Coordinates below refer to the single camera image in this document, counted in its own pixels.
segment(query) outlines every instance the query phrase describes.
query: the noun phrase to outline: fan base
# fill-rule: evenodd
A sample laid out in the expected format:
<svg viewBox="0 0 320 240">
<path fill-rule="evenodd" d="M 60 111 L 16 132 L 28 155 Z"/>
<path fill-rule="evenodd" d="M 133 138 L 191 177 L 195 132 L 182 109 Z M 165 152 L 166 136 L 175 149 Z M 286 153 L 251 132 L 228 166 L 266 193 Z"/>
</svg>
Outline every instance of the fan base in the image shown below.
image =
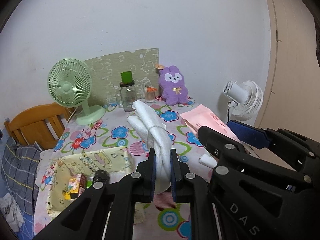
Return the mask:
<svg viewBox="0 0 320 240">
<path fill-rule="evenodd" d="M 78 114 L 76 122 L 78 125 L 87 125 L 99 120 L 105 114 L 106 110 L 102 106 L 89 106 L 90 114 L 85 114 L 82 111 Z"/>
</svg>

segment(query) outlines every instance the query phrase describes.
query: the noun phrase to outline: green cap on jar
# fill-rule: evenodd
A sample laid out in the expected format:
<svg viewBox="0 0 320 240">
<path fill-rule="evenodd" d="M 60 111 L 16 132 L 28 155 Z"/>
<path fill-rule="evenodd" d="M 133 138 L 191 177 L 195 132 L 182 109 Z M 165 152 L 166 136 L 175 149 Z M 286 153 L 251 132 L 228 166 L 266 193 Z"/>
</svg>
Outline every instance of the green cap on jar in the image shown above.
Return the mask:
<svg viewBox="0 0 320 240">
<path fill-rule="evenodd" d="M 126 71 L 121 73 L 121 80 L 124 84 L 129 84 L 132 82 L 132 72 Z"/>
</svg>

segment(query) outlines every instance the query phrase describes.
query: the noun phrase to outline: pink packaging bag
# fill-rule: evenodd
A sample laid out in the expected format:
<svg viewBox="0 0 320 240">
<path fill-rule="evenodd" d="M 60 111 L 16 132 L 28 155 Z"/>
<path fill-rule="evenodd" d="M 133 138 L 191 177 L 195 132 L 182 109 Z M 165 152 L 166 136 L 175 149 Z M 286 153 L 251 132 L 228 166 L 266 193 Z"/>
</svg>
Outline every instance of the pink packaging bag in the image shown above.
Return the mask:
<svg viewBox="0 0 320 240">
<path fill-rule="evenodd" d="M 201 126 L 207 126 L 229 138 L 240 142 L 238 137 L 209 108 L 199 105 L 191 111 L 180 114 L 189 129 L 197 136 Z"/>
</svg>

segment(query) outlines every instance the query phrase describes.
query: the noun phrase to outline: stuffed animal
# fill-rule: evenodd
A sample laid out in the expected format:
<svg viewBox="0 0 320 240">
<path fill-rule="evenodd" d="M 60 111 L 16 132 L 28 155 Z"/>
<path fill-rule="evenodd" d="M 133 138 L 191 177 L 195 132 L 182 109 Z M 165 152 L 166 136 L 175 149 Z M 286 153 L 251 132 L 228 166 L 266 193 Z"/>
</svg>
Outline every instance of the stuffed animal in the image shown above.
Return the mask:
<svg viewBox="0 0 320 240">
<path fill-rule="evenodd" d="M 184 86 L 184 77 L 176 66 L 160 70 L 159 85 L 163 89 L 162 97 L 168 106 L 188 103 L 188 89 Z"/>
</svg>

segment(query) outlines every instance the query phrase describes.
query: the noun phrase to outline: beige door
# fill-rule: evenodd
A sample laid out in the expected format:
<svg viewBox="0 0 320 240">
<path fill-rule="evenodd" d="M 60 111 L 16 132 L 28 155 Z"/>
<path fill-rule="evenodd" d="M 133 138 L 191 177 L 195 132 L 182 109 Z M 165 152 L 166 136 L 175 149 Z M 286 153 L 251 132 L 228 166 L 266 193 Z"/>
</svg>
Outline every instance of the beige door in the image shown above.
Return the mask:
<svg viewBox="0 0 320 240">
<path fill-rule="evenodd" d="M 320 142 L 320 68 L 313 16 L 301 0 L 268 0 L 268 6 L 271 92 L 255 126 L 283 127 Z"/>
</svg>

